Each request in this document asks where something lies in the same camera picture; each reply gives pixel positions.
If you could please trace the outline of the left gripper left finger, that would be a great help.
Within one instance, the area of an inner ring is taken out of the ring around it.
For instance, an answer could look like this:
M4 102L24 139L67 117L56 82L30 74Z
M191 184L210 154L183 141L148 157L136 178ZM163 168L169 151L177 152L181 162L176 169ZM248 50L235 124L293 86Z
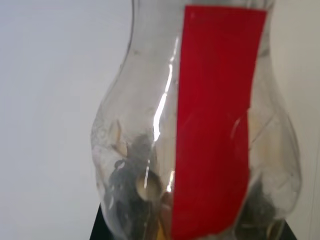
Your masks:
M97 210L89 240L112 240L112 233L105 223L100 205Z

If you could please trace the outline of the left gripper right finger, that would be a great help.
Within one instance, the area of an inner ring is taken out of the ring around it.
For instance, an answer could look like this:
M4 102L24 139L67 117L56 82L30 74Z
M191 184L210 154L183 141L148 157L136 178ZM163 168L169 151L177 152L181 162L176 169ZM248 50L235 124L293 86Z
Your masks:
M287 221L281 221L279 240L298 240Z

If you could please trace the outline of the clear plastic bottle red tape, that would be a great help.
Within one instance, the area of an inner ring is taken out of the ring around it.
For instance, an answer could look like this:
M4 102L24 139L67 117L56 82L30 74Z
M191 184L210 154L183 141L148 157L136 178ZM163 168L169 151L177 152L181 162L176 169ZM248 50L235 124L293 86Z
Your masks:
M90 240L282 240L302 185L270 55L276 0L132 0L91 129Z

